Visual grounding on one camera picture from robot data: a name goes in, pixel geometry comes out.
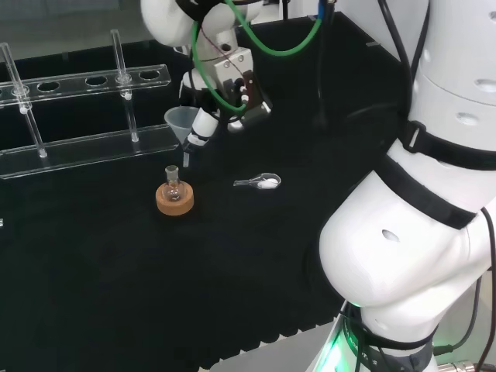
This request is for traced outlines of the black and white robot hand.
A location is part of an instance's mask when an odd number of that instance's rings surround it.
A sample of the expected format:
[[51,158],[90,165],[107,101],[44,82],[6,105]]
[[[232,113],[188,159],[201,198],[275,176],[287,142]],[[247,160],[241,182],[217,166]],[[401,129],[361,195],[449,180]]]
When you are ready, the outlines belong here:
[[272,104],[254,74],[251,50],[240,47],[234,53],[203,60],[201,68],[218,96],[232,106],[243,105],[245,109],[232,112],[221,105],[196,67],[184,73],[179,102],[195,111],[191,128],[181,141],[185,153],[205,147],[219,126],[240,133],[267,119],[272,111]]

